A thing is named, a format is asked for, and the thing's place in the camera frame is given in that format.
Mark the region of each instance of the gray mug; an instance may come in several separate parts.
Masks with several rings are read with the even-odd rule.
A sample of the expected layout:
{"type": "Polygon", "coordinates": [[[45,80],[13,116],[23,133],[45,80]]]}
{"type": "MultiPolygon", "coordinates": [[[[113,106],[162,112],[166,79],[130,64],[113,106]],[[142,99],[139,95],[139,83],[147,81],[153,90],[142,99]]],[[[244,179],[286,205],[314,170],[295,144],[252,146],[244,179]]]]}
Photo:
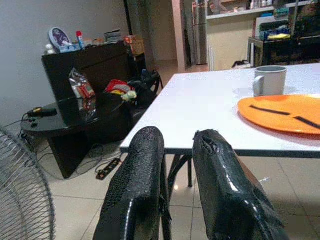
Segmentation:
{"type": "Polygon", "coordinates": [[[257,67],[253,82],[254,96],[284,94],[287,70],[284,66],[257,67]]]}

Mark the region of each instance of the electric fan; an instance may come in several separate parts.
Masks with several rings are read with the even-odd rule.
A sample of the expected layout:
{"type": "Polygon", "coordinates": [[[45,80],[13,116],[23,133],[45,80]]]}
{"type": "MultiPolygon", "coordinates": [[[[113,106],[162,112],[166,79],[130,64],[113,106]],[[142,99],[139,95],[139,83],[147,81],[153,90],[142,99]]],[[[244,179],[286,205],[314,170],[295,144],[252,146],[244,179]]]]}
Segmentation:
{"type": "Polygon", "coordinates": [[[0,239],[54,238],[53,200],[36,155],[0,126],[0,239]]]}

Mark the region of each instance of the refrigerator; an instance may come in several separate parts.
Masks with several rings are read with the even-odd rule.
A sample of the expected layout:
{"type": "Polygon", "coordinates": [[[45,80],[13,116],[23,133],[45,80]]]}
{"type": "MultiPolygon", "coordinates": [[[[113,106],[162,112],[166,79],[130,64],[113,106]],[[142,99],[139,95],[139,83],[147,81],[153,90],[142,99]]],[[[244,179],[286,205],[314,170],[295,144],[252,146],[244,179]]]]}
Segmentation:
{"type": "Polygon", "coordinates": [[[192,3],[195,64],[207,64],[207,4],[206,0],[192,3]]]}

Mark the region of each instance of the black bag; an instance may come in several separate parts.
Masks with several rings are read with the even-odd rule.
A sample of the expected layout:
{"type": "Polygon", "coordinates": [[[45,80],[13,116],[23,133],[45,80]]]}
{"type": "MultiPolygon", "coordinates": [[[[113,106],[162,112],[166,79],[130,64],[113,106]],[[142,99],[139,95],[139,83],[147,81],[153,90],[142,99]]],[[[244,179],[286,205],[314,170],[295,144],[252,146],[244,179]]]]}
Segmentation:
{"type": "Polygon", "coordinates": [[[152,72],[143,71],[140,77],[133,77],[128,85],[135,88],[137,98],[136,106],[140,108],[148,108],[157,98],[159,86],[163,89],[163,82],[156,70],[152,72]]]}

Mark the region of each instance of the black stripe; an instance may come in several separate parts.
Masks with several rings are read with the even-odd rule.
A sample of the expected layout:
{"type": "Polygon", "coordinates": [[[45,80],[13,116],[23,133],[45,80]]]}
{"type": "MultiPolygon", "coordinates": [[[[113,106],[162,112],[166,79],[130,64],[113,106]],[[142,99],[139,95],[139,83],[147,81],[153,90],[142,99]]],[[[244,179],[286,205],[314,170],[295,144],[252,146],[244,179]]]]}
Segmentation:
{"type": "Polygon", "coordinates": [[[280,114],[280,115],[286,115],[286,116],[290,115],[290,113],[288,113],[288,112],[275,111],[275,110],[270,110],[270,109],[266,109],[266,108],[260,108],[260,107],[253,106],[253,105],[250,105],[250,108],[253,108],[253,109],[256,109],[256,110],[260,110],[260,111],[264,111],[264,112],[268,112],[268,113],[272,113],[272,114],[280,114]]]}
{"type": "Polygon", "coordinates": [[[316,124],[312,121],[309,121],[308,119],[305,119],[303,118],[302,116],[296,116],[295,119],[305,123],[305,124],[308,124],[309,126],[311,127],[315,127],[316,129],[320,129],[320,125],[319,124],[316,124]]]}

